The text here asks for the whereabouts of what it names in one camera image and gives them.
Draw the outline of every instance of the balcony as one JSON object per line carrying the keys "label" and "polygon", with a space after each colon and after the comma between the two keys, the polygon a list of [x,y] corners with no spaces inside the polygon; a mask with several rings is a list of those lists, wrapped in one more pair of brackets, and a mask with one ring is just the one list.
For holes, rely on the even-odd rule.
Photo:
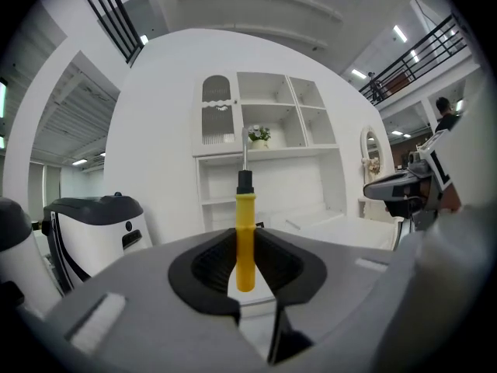
{"label": "balcony", "polygon": [[423,77],[466,47],[453,16],[448,16],[360,91],[373,105]]}
{"label": "balcony", "polygon": [[131,23],[121,0],[86,0],[98,18],[99,25],[132,65],[144,44]]}

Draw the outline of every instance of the arched cabinet door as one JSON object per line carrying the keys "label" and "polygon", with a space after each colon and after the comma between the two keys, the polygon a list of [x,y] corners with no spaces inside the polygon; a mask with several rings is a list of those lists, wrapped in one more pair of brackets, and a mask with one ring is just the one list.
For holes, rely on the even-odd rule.
{"label": "arched cabinet door", "polygon": [[241,152],[242,126],[236,73],[198,78],[193,95],[193,156]]}

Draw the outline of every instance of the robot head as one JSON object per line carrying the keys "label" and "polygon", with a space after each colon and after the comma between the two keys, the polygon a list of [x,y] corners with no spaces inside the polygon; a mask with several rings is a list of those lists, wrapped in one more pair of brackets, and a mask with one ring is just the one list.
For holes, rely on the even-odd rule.
{"label": "robot head", "polygon": [[436,155],[436,146],[447,134],[448,130],[438,131],[417,152],[411,152],[407,170],[365,185],[364,196],[383,200],[395,217],[438,210],[444,190],[452,183]]}

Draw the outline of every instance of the white shelf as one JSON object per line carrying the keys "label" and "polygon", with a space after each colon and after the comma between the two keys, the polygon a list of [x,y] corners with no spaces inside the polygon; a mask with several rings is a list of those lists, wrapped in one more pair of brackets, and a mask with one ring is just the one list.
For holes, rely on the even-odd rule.
{"label": "white shelf", "polygon": [[322,225],[304,228],[298,234],[338,245],[391,249],[395,225],[343,215]]}
{"label": "white shelf", "polygon": [[334,144],[335,135],[326,108],[305,105],[300,107],[308,145]]}
{"label": "white shelf", "polygon": [[324,110],[326,111],[326,108],[323,108],[321,106],[311,106],[311,105],[299,105],[300,108],[305,108],[305,109],[316,109],[316,110]]}
{"label": "white shelf", "polygon": [[290,78],[292,86],[294,87],[295,96],[299,105],[302,106],[316,106],[324,108],[325,104],[319,94],[318,87],[310,80],[303,80],[302,78]]}
{"label": "white shelf", "polygon": [[213,204],[224,204],[224,203],[235,203],[235,197],[219,197],[217,199],[202,200],[200,204],[202,206],[211,206]]}
{"label": "white shelf", "polygon": [[295,109],[292,103],[250,103],[242,102],[243,123],[250,124],[276,123],[285,119],[291,110]]}
{"label": "white shelf", "polygon": [[276,102],[271,102],[271,101],[265,101],[265,100],[259,100],[259,99],[241,99],[240,100],[240,105],[247,105],[247,106],[289,106],[291,108],[295,107],[294,103],[276,103]]}
{"label": "white shelf", "polygon": [[314,214],[302,214],[287,218],[287,222],[296,229],[301,230],[314,225],[324,224],[337,217],[342,217],[341,211],[323,210]]}
{"label": "white shelf", "polygon": [[[317,156],[329,153],[333,150],[338,150],[337,144],[313,145],[312,147],[294,147],[281,149],[249,149],[248,160],[250,162],[271,159],[291,159],[308,156]],[[206,166],[225,166],[235,164],[242,161],[241,154],[233,155],[216,155],[199,158],[199,161]]]}
{"label": "white shelf", "polygon": [[240,100],[259,103],[292,103],[294,101],[287,78],[272,73],[239,72]]}

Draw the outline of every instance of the white cabinet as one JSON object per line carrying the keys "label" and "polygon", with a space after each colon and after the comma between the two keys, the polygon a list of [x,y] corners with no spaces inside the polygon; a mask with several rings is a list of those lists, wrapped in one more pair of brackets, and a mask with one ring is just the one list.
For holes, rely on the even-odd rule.
{"label": "white cabinet", "polygon": [[235,73],[200,78],[193,94],[193,156],[242,150],[242,111]]}
{"label": "white cabinet", "polygon": [[242,127],[255,124],[271,130],[269,149],[248,150],[256,221],[295,209],[309,213],[306,220],[345,213],[342,160],[314,82],[270,73],[215,75],[199,81],[195,98],[193,155],[206,231],[235,225],[240,137]]}

